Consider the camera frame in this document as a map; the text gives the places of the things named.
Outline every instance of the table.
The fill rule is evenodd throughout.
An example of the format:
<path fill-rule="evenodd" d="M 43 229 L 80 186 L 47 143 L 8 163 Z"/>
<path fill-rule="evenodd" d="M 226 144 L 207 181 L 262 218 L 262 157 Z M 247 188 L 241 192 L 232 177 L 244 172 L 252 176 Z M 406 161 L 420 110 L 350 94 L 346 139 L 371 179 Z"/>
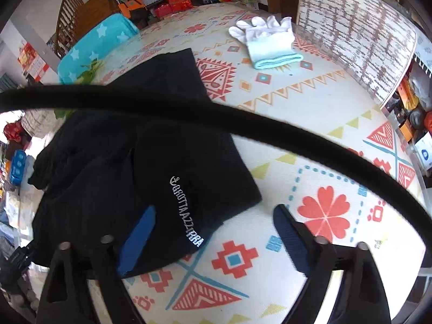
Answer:
<path fill-rule="evenodd" d="M 337 62 L 297 36 L 294 49 L 304 56 L 302 62 L 262 71 L 252 67 L 245 46 L 229 36 L 228 28 L 255 15 L 230 4 L 179 13 L 113 50 L 94 82 L 108 84 L 157 54 L 191 47 L 213 101 L 290 122 L 347 147 L 384 169 L 424 205 L 404 145 L 367 91 Z M 425 250 L 411 226 L 385 201 L 337 172 L 278 148 L 237 136 L 234 141 L 263 201 L 225 222 L 199 252 L 124 280 L 145 321 L 280 324 L 305 277 L 295 271 L 273 227 L 272 210 L 279 203 L 315 235 L 348 246 L 365 241 L 394 317 Z M 333 274 L 317 323 L 327 322 L 340 277 Z M 101 323 L 109 323 L 95 281 L 89 287 Z"/>

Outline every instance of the blue dotted line pattern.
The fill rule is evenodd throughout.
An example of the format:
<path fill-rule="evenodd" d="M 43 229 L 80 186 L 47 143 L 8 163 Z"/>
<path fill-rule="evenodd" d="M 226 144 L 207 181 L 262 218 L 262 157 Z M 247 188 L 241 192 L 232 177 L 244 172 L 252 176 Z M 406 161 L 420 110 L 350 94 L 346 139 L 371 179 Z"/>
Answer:
<path fill-rule="evenodd" d="M 343 180 L 345 183 L 350 183 L 350 184 L 352 184 L 352 185 L 354 185 L 356 182 L 355 182 L 355 180 L 350 180 L 350 179 L 348 179 L 347 177 L 343 177 L 343 176 L 340 176 L 340 175 L 335 175 L 335 174 L 333 174 L 333 173 L 329 173 L 329 172 L 327 172 L 327 171 L 324 171 L 324 170 L 319 170 L 318 168 L 312 168 L 311 166 L 309 166 L 309 165 L 305 165 L 305 169 L 306 170 L 310 170 L 310 171 L 314 171 L 315 173 L 318 173 L 318 172 L 320 172 L 322 175 L 328 175 L 329 177 L 331 177 L 331 178 L 335 178 L 335 179 L 337 179 L 337 180 Z M 297 173 L 298 173 L 298 176 L 297 177 L 295 177 L 295 179 L 294 179 L 294 182 L 296 183 L 296 184 L 298 184 L 299 182 L 300 182 L 300 175 L 303 173 L 303 169 L 302 168 L 300 168 L 298 171 L 297 171 Z M 293 187 L 292 187 L 292 189 L 291 189 L 291 191 L 294 193 L 295 191 L 297 191 L 297 185 L 294 185 Z M 364 196 L 364 197 L 366 197 L 366 194 L 363 194 L 363 193 L 360 193 L 360 190 L 359 190 L 359 195 L 361 195 L 361 196 Z M 288 196 L 288 201 L 292 201 L 294 199 L 294 195 L 289 195 Z M 362 210 L 361 210 L 361 208 L 363 207 L 363 201 L 360 201 L 360 209 L 359 209 L 359 211 L 358 211 L 358 215 L 360 216 L 360 215 L 362 215 Z M 360 223 L 360 219 L 356 219 L 356 225 L 358 225 L 359 223 Z M 357 233 L 357 227 L 355 227 L 354 229 L 353 229 L 353 234 L 355 234 L 355 233 Z M 354 241 L 354 236 L 352 236 L 350 239 L 349 239 L 349 242 L 353 242 Z"/>

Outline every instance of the white glove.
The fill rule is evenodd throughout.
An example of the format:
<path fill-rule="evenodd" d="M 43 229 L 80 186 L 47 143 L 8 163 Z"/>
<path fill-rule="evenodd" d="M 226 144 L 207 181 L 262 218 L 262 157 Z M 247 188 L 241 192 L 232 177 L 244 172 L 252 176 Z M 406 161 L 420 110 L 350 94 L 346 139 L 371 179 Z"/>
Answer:
<path fill-rule="evenodd" d="M 291 45 L 294 41 L 291 17 L 282 19 L 281 24 L 275 16 L 265 21 L 253 17 L 251 24 L 238 21 L 237 27 L 230 27 L 229 34 L 245 44 L 255 69 L 273 68 L 301 61 L 303 56 L 295 53 Z"/>

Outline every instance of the orange zigzag pattern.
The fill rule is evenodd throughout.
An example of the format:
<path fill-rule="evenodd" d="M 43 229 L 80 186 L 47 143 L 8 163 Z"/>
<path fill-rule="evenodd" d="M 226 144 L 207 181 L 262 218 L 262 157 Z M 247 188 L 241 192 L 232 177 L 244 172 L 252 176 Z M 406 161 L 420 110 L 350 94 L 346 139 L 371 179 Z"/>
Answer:
<path fill-rule="evenodd" d="M 199 55 L 200 53 L 209 51 L 211 49 L 215 49 L 215 48 L 217 48 L 219 46 L 223 46 L 223 45 L 229 44 L 229 43 L 235 43 L 235 40 L 226 39 L 226 42 L 224 42 L 224 43 L 216 43 L 215 46 L 213 46 L 213 47 L 204 47 L 201 52 L 194 51 L 194 56 Z"/>
<path fill-rule="evenodd" d="M 265 95 L 262 95 L 260 97 L 254 98 L 252 100 L 246 101 L 243 104 L 238 105 L 237 107 L 242 109 L 242 110 L 255 112 L 256 106 L 257 106 L 257 101 L 261 101 L 261 102 L 267 103 L 267 104 L 272 106 L 273 105 L 273 98 L 275 95 L 278 95 L 280 97 L 288 99 L 288 91 L 290 89 L 294 90 L 296 92 L 300 92 L 302 94 L 303 93 L 303 86 L 305 86 L 305 85 L 315 89 L 315 81 L 327 85 L 327 78 L 329 78 L 329 79 L 337 82 L 338 80 L 336 78 L 336 75 L 345 79 L 345 74 L 343 73 L 342 70 L 329 72 L 329 73 L 314 77 L 312 79 L 307 79 L 307 80 L 304 80 L 302 82 L 295 83 L 295 84 L 280 88 L 278 90 L 270 92 L 269 94 L 265 94 Z"/>

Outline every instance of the turquoise chair back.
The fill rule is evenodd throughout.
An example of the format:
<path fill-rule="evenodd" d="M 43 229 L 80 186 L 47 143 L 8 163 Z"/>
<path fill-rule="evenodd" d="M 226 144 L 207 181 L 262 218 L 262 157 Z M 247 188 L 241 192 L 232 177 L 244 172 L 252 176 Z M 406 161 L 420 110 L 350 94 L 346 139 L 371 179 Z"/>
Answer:
<path fill-rule="evenodd" d="M 89 69 L 93 60 L 103 59 L 118 45 L 138 33 L 138 28 L 120 13 L 104 19 L 62 58 L 58 65 L 60 82 L 73 84 L 81 73 Z"/>

